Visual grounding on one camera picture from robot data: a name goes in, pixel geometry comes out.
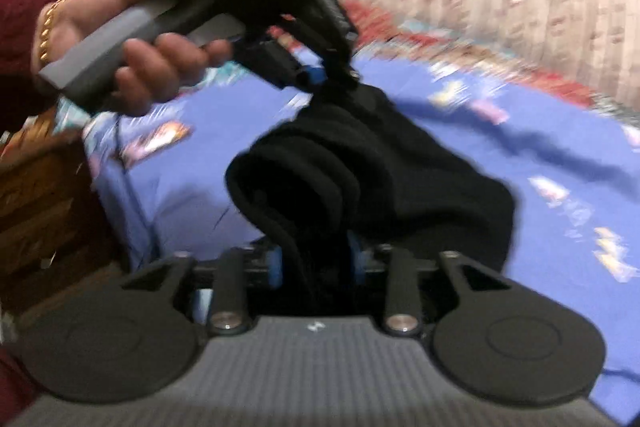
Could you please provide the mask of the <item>left hand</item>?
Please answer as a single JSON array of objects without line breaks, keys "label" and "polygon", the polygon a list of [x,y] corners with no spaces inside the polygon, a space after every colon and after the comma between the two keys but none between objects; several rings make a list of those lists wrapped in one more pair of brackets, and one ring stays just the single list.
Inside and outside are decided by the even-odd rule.
[{"label": "left hand", "polygon": [[[58,0],[40,12],[37,45],[32,48],[32,74],[61,59],[119,13],[144,0]],[[168,102],[181,87],[197,83],[209,66],[231,59],[232,46],[214,40],[201,47],[177,34],[163,34],[148,44],[129,39],[122,45],[125,65],[115,73],[115,110],[129,116]]]}]

